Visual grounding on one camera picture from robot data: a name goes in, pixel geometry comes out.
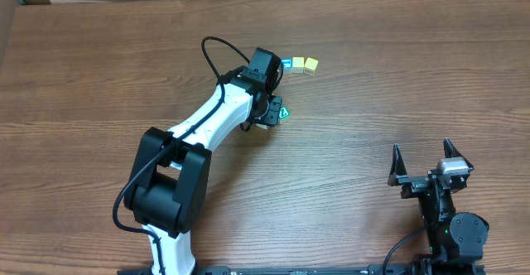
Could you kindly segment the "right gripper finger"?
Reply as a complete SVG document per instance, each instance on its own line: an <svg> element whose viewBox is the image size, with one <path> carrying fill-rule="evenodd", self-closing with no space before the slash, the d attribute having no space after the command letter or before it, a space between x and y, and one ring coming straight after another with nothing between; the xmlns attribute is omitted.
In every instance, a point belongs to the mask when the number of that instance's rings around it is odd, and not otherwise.
<svg viewBox="0 0 530 275"><path fill-rule="evenodd" d="M468 171L473 171L474 166L457 150L452 141L447 137L443 141L445 158L457 158L460 157L468 167Z"/></svg>
<svg viewBox="0 0 530 275"><path fill-rule="evenodd" d="M388 175L388 185L400 186L402 183L402 179L404 178L407 178L407 169L405 167L400 148L395 143L393 145L393 159Z"/></svg>

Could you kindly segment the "green letter Z block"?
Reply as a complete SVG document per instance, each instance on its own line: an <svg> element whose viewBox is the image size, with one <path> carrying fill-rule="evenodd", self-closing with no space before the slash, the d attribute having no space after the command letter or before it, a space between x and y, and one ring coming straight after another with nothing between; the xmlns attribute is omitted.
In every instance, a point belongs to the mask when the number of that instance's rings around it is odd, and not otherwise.
<svg viewBox="0 0 530 275"><path fill-rule="evenodd" d="M291 113L287 107L281 107L278 117L278 122L284 124L291 118Z"/></svg>

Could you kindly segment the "white picture block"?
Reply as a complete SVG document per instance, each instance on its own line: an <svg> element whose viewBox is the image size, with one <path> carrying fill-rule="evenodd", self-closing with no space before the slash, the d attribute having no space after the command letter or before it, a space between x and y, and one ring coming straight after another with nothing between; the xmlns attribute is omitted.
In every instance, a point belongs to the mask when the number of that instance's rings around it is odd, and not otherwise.
<svg viewBox="0 0 530 275"><path fill-rule="evenodd" d="M264 125L264 124L256 124L256 126L264 130L268 130L270 128L268 125Z"/></svg>

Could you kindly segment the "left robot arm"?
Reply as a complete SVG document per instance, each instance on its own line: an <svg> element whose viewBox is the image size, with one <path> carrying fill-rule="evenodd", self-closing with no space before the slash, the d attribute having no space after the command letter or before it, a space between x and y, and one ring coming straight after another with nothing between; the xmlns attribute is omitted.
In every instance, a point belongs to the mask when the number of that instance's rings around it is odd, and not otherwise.
<svg viewBox="0 0 530 275"><path fill-rule="evenodd" d="M184 122L167 130L149 128L138 145L127 184L113 205L124 205L140 224L121 230L145 234L151 244L147 274L191 274L196 260L190 231L205 202L211 157L236 127L275 126L282 99L278 80L224 78L211 97Z"/></svg>

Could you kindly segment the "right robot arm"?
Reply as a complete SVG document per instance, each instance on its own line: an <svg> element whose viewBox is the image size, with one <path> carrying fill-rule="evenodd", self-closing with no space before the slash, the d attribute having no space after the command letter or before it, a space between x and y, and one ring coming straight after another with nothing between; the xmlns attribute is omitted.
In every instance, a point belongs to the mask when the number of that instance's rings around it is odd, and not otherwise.
<svg viewBox="0 0 530 275"><path fill-rule="evenodd" d="M399 146L393 146L388 185L399 186L403 199L418 199L424 226L391 251L426 233L430 253L414 258L414 274L477 274L475 262L484 256L489 223L476 214L456 211L452 195L467 187L474 167L450 139L446 138L443 146L444 157L425 176L409 176Z"/></svg>

